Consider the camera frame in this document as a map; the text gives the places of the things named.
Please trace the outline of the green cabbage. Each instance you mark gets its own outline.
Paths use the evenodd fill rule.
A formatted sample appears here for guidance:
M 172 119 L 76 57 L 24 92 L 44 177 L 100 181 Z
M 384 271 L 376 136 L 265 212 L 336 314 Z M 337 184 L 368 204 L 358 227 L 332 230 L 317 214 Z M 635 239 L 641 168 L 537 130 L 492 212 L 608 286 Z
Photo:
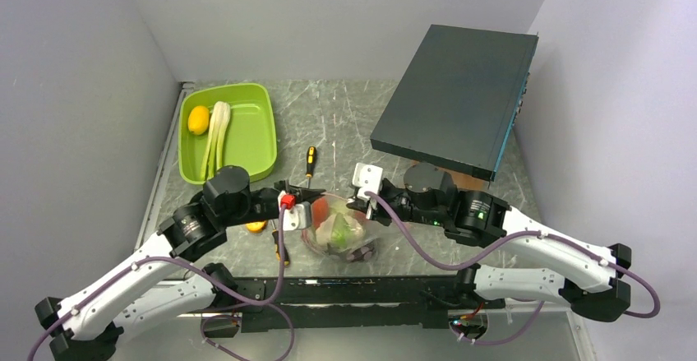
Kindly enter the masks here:
M 333 248 L 346 248 L 351 242 L 353 227 L 343 216 L 337 216 L 332 226 L 330 242 Z

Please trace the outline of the clear zip top bag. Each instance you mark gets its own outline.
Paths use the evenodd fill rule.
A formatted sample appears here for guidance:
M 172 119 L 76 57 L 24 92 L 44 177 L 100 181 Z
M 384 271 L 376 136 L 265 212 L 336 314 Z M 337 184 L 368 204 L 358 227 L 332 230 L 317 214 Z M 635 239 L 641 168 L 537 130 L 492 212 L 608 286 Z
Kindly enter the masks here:
M 312 221 L 301 233 L 303 243 L 315 254 L 345 263 L 370 261 L 378 253 L 379 237 L 370 230 L 361 211 L 347 201 L 325 194 L 311 204 Z

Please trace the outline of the orange carrot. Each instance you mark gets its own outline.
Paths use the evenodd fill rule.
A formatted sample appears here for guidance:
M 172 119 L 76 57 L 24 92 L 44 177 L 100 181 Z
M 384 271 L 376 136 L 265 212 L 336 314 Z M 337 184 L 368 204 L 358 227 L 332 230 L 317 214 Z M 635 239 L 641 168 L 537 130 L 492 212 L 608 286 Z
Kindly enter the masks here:
M 329 202 L 325 197 L 319 198 L 311 205 L 312 222 L 315 226 L 319 226 L 330 216 Z

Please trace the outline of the white cauliflower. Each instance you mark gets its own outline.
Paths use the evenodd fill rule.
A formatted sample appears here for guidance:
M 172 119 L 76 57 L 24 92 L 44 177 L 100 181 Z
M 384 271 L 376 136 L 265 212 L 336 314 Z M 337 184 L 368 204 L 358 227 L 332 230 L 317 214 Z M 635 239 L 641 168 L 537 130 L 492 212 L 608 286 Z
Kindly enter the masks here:
M 330 214 L 315 229 L 315 240 L 323 251 L 342 252 L 357 247 L 366 237 L 366 230 L 353 215 Z

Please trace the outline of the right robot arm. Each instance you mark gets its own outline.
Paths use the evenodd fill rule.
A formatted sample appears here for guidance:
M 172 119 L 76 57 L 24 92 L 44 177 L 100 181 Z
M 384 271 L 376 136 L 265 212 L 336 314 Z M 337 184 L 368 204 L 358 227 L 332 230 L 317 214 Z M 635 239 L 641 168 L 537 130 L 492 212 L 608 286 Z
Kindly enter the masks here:
M 382 168 L 358 163 L 352 185 L 347 206 L 369 220 L 400 229 L 408 223 L 441 227 L 447 238 L 482 248 L 485 255 L 503 248 L 535 263 L 496 268 L 474 259 L 447 265 L 429 257 L 433 266 L 456 271 L 453 296 L 464 308 L 510 298 L 558 303 L 597 322 L 614 322 L 628 312 L 631 287 L 622 279 L 631 264 L 626 245 L 600 247 L 564 235 L 487 192 L 457 187 L 432 164 L 410 167 L 397 187 Z

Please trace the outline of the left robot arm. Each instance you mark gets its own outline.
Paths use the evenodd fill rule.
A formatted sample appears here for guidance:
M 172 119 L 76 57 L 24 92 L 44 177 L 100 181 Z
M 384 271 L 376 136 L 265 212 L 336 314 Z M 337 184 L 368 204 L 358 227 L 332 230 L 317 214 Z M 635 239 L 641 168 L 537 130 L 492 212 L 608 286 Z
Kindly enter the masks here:
M 37 303 L 43 333 L 28 359 L 48 344 L 56 360 L 107 360 L 125 339 L 180 314 L 272 305 L 278 289 L 254 299 L 238 291 L 223 265 L 200 269 L 196 262 L 226 242 L 228 228 L 273 219 L 284 257 L 285 233 L 311 223 L 311 205 L 325 192 L 287 181 L 256 190 L 250 183 L 242 167 L 219 169 L 126 260 L 69 297 Z

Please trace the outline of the dark red onion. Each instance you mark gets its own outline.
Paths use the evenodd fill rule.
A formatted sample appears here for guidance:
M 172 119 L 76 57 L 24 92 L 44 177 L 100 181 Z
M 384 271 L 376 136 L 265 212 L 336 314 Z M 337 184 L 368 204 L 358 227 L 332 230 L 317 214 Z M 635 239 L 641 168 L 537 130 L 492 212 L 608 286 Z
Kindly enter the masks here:
M 350 250 L 346 256 L 349 262 L 368 261 L 376 253 L 376 244 L 374 242 L 365 243 L 358 248 Z

